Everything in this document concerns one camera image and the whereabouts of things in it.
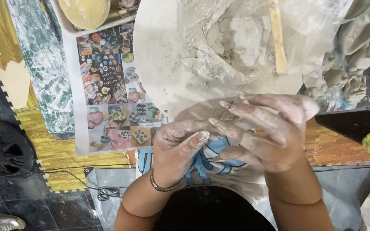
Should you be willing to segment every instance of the silver shoe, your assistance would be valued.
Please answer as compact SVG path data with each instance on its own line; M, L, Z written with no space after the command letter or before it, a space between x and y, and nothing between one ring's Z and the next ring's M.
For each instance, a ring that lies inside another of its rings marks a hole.
M24 229L26 224L23 219L0 213L0 231L11 231L14 229Z

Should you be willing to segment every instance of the wooden tool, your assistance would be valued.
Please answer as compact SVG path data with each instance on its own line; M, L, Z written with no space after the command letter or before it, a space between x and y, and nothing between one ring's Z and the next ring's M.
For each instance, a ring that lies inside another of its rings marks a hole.
M288 73L288 64L286 62L283 37L281 12L279 10L278 0L268 0L270 26L272 30L273 43L275 45L275 63L276 73L285 75Z

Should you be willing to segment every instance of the hand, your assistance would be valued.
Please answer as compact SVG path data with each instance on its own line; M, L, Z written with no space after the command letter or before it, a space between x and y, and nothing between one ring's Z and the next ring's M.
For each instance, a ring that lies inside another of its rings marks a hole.
M223 159L241 160L267 172L289 170L304 156L306 121L319 112L318 105L303 95L242 95L249 104L221 101L221 105L241 118L260 126L266 135L253 134L232 123L210 118L219 132L240 142L223 149ZM278 115L262 107L275 109Z
M207 121L175 121L159 129L155 135L154 180L160 187L177 183L189 168L194 154L207 143L216 129Z

